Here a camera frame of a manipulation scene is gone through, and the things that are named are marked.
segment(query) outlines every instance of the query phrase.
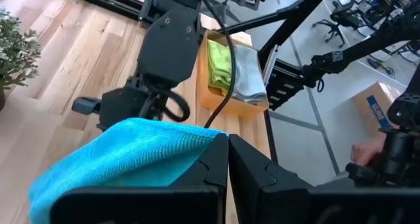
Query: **person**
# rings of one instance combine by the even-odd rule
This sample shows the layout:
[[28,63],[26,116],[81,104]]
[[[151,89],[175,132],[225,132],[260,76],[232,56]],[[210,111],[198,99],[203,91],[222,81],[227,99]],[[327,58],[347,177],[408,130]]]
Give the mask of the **person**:
[[370,160],[382,151],[386,135],[379,133],[372,139],[352,145],[350,159],[361,166],[366,166]]

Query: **green towel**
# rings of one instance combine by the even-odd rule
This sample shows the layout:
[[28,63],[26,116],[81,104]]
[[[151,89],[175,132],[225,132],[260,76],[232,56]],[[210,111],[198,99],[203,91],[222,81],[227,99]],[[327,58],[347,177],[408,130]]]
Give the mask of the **green towel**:
[[232,74],[232,63],[228,47],[207,40],[209,56],[209,86],[228,91]]

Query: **blue cloth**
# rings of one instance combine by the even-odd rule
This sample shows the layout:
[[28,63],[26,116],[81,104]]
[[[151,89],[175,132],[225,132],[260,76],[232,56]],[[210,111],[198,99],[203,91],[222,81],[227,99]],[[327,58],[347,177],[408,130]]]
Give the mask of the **blue cloth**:
[[31,223],[48,224],[54,201],[75,188],[168,186],[219,133],[222,132],[141,118],[119,122],[32,183]]

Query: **green plant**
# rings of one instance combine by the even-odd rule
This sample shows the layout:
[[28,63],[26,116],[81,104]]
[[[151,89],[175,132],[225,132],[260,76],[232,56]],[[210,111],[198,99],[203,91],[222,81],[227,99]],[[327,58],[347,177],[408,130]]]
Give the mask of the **green plant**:
[[0,7],[0,89],[10,85],[26,86],[27,78],[37,75],[36,60],[41,56],[41,46],[36,32],[19,32],[20,21]]

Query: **cardboard box with blue label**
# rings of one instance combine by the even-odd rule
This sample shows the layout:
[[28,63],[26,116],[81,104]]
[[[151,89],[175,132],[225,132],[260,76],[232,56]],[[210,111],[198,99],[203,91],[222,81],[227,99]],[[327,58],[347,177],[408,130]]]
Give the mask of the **cardboard box with blue label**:
[[388,120],[387,112],[401,93],[385,83],[376,82],[353,97],[354,104],[373,137],[379,133],[379,128],[396,127]]

